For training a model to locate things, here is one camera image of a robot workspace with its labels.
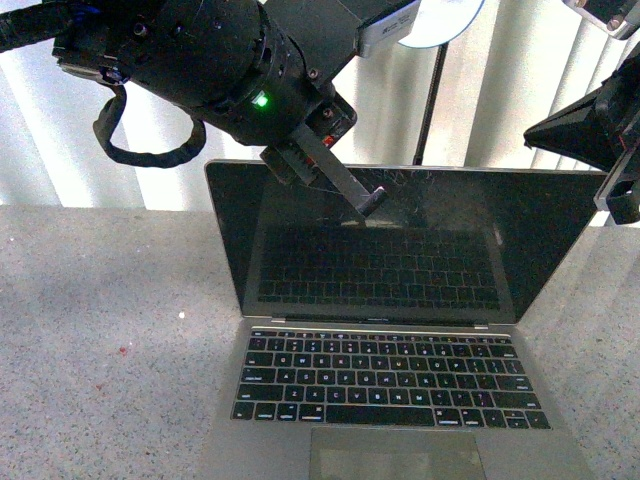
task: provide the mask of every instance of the black screen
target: black screen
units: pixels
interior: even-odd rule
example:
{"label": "black screen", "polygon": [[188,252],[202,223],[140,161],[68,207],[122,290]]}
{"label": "black screen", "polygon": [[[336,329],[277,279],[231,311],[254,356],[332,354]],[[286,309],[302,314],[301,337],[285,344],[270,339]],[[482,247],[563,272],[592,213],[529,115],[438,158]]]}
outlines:
{"label": "black screen", "polygon": [[207,178],[245,315],[514,323],[588,224],[593,172],[352,168],[388,200],[362,219],[330,184],[259,163]]}

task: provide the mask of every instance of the gray surface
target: gray surface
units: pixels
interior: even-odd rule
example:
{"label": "gray surface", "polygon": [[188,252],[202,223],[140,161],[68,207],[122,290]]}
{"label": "gray surface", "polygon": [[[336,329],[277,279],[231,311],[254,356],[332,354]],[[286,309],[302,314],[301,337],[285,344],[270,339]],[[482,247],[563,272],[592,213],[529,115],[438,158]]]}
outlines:
{"label": "gray surface", "polygon": [[[193,478],[240,320],[213,215],[0,207],[0,232],[0,478]],[[588,231],[549,287],[532,350],[596,477],[637,480],[640,231]]]}

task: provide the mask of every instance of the screw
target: screw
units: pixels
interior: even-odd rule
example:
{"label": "screw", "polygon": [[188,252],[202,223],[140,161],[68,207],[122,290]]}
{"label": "screw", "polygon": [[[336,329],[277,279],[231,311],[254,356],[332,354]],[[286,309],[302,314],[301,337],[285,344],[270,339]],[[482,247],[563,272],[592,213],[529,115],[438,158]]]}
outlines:
{"label": "screw", "polygon": [[609,20],[609,23],[607,23],[607,30],[613,32],[614,30],[617,30],[618,28],[620,28],[620,25],[622,25],[622,22],[624,21],[624,17],[622,15],[615,15],[611,18],[611,20]]}
{"label": "screw", "polygon": [[149,34],[149,29],[144,23],[136,23],[133,26],[133,34],[137,37],[146,37]]}

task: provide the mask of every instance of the white blinds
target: white blinds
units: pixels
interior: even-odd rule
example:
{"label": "white blinds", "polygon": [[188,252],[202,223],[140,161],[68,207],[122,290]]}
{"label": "white blinds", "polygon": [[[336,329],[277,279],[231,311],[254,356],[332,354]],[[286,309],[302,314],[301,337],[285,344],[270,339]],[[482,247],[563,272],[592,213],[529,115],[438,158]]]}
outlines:
{"label": "white blinds", "polygon": [[[0,11],[35,0],[0,0]],[[583,168],[524,147],[523,132],[607,78],[635,45],[609,40],[561,0],[487,0],[449,48],[427,165]],[[62,73],[47,42],[0,55],[0,204],[209,210],[203,165],[212,158],[258,158],[208,127],[190,164],[137,169],[113,163],[91,124],[111,92]],[[411,162],[435,50],[394,45],[356,59],[336,79],[359,123],[335,147],[345,163]],[[114,139],[137,151],[180,145],[191,122],[135,85]]]}

